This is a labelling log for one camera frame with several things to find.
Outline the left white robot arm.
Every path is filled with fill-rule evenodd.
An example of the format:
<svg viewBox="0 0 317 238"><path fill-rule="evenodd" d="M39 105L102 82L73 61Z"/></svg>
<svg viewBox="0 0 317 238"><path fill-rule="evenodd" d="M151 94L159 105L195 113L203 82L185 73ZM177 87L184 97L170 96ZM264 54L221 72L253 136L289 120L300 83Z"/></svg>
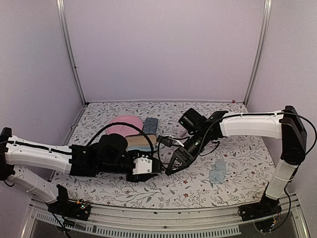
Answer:
<svg viewBox="0 0 317 238"><path fill-rule="evenodd" d="M162 171L161 162L150 151L128 151L128 141L119 134L103 135L87 146L53 146L21 139L9 127L0 132L0 179L15 183L63 215L70 215L73 203L67 189L49 185L27 166L61 172L75 177L94 178L100 173L123 174L127 181L144 182Z"/></svg>

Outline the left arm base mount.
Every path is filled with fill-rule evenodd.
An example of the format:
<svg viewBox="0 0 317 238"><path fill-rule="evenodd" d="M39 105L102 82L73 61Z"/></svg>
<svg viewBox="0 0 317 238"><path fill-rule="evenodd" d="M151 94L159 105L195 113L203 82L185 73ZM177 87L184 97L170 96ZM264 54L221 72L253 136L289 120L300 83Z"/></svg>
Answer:
<svg viewBox="0 0 317 238"><path fill-rule="evenodd" d="M88 200L71 201L65 187L57 185L57 201L48 204L48 211L62 217L87 221L91 212L91 203Z"/></svg>

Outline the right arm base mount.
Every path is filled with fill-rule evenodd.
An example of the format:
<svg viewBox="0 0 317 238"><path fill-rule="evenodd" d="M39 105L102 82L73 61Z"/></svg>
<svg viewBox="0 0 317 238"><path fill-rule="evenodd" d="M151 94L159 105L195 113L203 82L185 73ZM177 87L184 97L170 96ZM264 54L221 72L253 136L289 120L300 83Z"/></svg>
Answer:
<svg viewBox="0 0 317 238"><path fill-rule="evenodd" d="M279 198L269 198L264 192L259 202L241 205L237 214L242 218L242 221L249 221L278 214L281 211Z"/></svg>

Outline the light blue cleaning cloth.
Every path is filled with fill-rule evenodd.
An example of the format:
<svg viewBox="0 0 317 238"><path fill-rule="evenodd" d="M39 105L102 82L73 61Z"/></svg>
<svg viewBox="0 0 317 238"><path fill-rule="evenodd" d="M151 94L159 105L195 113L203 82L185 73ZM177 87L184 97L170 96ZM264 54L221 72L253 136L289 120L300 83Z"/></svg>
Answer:
<svg viewBox="0 0 317 238"><path fill-rule="evenodd" d="M151 152L156 150L156 146L151 149L150 146L129 146L127 148L127 151L133 151L133 150L139 150L139 151L144 151L144 152Z"/></svg>

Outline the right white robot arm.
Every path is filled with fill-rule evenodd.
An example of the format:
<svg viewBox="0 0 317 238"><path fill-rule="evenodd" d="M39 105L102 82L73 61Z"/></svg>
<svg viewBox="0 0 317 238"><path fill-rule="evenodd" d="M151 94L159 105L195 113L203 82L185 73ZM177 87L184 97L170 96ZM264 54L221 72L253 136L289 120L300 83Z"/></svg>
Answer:
<svg viewBox="0 0 317 238"><path fill-rule="evenodd" d="M302 118L293 106L268 113L234 114L228 111L216 111L209 118L190 108L178 122L187 130L191 138L174 151L165 170L168 176L188 168L201 150L213 140L244 135L282 141L280 161L265 189L265 198L256 206L256 212L260 216L267 216L275 209L275 201L280 198L284 188L306 157L307 132Z"/></svg>

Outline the grey marbled glasses case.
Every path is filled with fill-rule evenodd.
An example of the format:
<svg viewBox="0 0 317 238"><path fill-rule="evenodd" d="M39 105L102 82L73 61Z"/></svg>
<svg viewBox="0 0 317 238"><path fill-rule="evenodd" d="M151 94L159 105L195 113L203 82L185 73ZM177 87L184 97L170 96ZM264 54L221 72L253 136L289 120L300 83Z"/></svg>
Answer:
<svg viewBox="0 0 317 238"><path fill-rule="evenodd" d="M143 123L145 134L156 134L159 120L157 118L146 118Z"/></svg>

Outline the black beige glasses case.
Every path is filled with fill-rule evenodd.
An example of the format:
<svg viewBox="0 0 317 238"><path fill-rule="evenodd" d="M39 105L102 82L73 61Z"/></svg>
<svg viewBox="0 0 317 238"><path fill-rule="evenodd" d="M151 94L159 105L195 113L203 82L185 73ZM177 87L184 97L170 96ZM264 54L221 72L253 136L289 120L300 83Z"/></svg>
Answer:
<svg viewBox="0 0 317 238"><path fill-rule="evenodd" d="M150 141L153 144L153 147L156 146L157 143L157 136L154 134L147 134L148 138L150 139ZM127 136L125 137L125 139L128 142L128 147L129 146L150 146L148 141L146 140L146 138L143 135L131 135L131 136Z"/></svg>

